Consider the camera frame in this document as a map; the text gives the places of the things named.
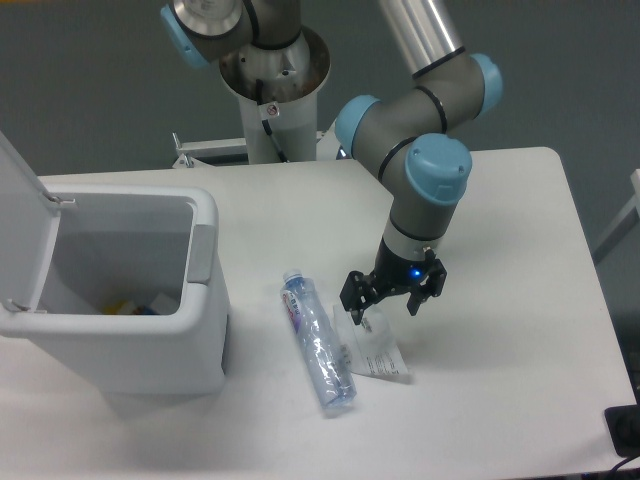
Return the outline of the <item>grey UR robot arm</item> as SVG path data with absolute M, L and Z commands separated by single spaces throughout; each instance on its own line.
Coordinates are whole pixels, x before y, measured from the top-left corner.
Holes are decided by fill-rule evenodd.
M 380 9 L 414 85 L 392 102 L 356 97 L 334 124 L 346 155 L 393 198 L 373 270 L 349 273 L 340 293 L 355 322 L 387 297 L 406 296 L 416 313 L 442 292 L 446 271 L 435 249 L 472 168 L 448 133 L 493 108 L 503 90 L 498 67 L 466 51 L 443 2 L 383 1 Z M 330 57 L 302 23 L 299 2 L 170 1 L 160 14 L 188 65 L 218 65 L 238 100 L 251 163 L 315 158 L 316 99 Z

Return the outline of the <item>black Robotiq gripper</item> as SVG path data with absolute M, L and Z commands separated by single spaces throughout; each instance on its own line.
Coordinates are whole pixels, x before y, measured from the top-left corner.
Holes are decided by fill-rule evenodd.
M 407 259 L 394 253 L 382 239 L 373 272 L 365 275 L 351 271 L 339 297 L 355 325 L 361 324 L 370 306 L 387 296 L 407 292 L 407 310 L 415 316 L 429 298 L 441 295 L 446 277 L 447 271 L 432 249 L 420 249 L 417 260 Z

